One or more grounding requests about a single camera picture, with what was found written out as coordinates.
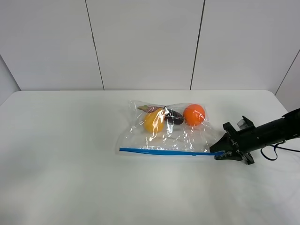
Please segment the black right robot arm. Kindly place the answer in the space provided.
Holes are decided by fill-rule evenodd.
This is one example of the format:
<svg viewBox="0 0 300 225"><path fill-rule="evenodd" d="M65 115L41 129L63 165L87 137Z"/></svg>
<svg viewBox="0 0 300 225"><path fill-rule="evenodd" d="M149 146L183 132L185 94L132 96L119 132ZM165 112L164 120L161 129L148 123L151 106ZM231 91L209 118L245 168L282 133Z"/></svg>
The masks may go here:
<svg viewBox="0 0 300 225"><path fill-rule="evenodd" d="M215 160L244 161L254 163L250 152L271 146L275 150L282 143L300 136L300 110L296 109L280 119L256 127L245 116L237 123L236 130L230 122L223 125L225 134L209 147Z"/></svg>

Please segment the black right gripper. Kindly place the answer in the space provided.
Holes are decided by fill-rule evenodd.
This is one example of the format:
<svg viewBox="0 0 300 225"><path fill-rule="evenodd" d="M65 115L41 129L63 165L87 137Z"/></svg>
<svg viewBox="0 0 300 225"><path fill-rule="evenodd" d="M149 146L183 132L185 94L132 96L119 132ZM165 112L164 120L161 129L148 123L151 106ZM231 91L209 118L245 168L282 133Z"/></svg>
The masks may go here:
<svg viewBox="0 0 300 225"><path fill-rule="evenodd" d="M219 141L209 147L210 153L225 152L222 155L216 155L215 160L235 160L244 161L245 164L254 164L254 159L249 152L241 151L239 141L239 135L235 128L227 122L223 125L226 133L221 137Z"/></svg>

